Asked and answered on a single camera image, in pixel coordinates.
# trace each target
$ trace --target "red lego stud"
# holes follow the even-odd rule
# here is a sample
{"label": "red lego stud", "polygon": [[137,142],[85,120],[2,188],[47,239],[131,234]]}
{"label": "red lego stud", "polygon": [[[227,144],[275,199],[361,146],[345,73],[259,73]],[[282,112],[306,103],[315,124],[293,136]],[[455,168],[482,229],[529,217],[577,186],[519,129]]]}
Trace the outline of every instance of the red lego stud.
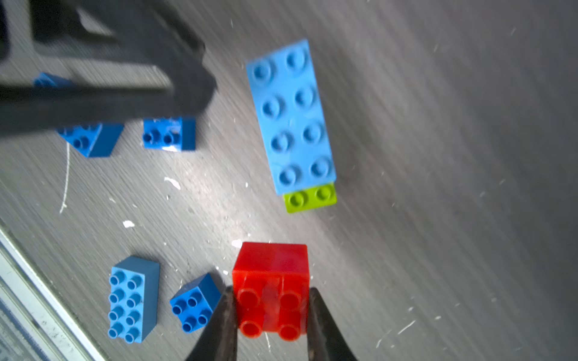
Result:
{"label": "red lego stud", "polygon": [[241,247],[233,269],[241,333],[276,332],[285,341],[307,333],[309,261],[304,244],[252,243]]}

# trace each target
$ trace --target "blue 2x2 lego brick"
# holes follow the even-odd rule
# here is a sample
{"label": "blue 2x2 lego brick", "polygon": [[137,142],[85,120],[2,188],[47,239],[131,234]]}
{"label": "blue 2x2 lego brick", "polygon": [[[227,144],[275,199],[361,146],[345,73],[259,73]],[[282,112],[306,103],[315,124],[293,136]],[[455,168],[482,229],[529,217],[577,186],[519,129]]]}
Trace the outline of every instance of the blue 2x2 lego brick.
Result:
{"label": "blue 2x2 lego brick", "polygon": [[194,118],[145,119],[144,147],[173,152],[195,150],[195,123]]}
{"label": "blue 2x2 lego brick", "polygon": [[111,270],[110,338],[141,343],[157,324],[157,262],[130,256]]}
{"label": "blue 2x2 lego brick", "polygon": [[334,182],[309,42],[249,62],[247,75],[277,194]]}
{"label": "blue 2x2 lego brick", "polygon": [[171,299],[171,307],[185,333],[204,327],[221,298],[209,273],[182,287]]}
{"label": "blue 2x2 lego brick", "polygon": [[[73,87],[68,79],[41,73],[34,80],[35,87],[41,88],[61,88]],[[58,128],[56,131],[68,143],[87,158],[109,157],[124,129],[123,124],[99,123],[96,125],[71,126]]]}

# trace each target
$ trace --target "white paint speck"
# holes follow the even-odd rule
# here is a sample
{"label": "white paint speck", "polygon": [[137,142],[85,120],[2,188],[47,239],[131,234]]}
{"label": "white paint speck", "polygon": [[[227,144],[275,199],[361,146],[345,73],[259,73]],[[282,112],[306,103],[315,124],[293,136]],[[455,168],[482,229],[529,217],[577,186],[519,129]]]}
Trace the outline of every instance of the white paint speck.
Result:
{"label": "white paint speck", "polygon": [[402,328],[398,334],[401,334],[403,331],[407,330],[408,328],[410,328],[414,323],[416,323],[416,320],[413,320],[409,323],[409,325],[405,326],[404,328]]}
{"label": "white paint speck", "polygon": [[66,195],[68,194],[68,176],[71,172],[71,144],[66,143],[66,175],[64,176],[64,193],[62,194],[62,204],[60,205],[60,211],[58,213],[62,214],[64,208],[66,208]]}
{"label": "white paint speck", "polygon": [[241,246],[243,245],[243,241],[233,240],[233,241],[231,241],[231,245],[235,248],[241,248]]}
{"label": "white paint speck", "polygon": [[265,338],[267,339],[267,348],[269,349],[269,353],[271,353],[271,343],[269,342],[269,336],[267,336],[267,332],[265,332]]}
{"label": "white paint speck", "polygon": [[180,184],[173,178],[165,177],[165,182],[171,182],[171,184],[180,191]]}

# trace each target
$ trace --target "gray table surface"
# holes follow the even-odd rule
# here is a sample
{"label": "gray table surface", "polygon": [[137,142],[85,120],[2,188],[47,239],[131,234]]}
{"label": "gray table surface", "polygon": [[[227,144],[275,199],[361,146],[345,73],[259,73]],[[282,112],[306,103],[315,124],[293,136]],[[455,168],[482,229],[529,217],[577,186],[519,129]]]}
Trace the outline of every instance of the gray table surface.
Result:
{"label": "gray table surface", "polygon": [[[0,144],[0,218],[111,360],[182,360],[199,333],[180,330],[168,300],[217,267],[230,284],[236,239],[307,244],[311,284],[360,360],[578,359],[576,3],[171,4],[205,40],[219,84],[197,151],[144,150],[138,121],[109,159],[72,149],[60,214],[65,142],[43,132]],[[288,215],[243,64],[300,38],[339,203]],[[1,73],[28,83],[40,70],[163,81],[144,66],[24,55]],[[158,324],[141,345],[106,335],[110,267],[128,255],[161,263]],[[241,337],[239,360],[306,359],[304,337],[268,339]]]}

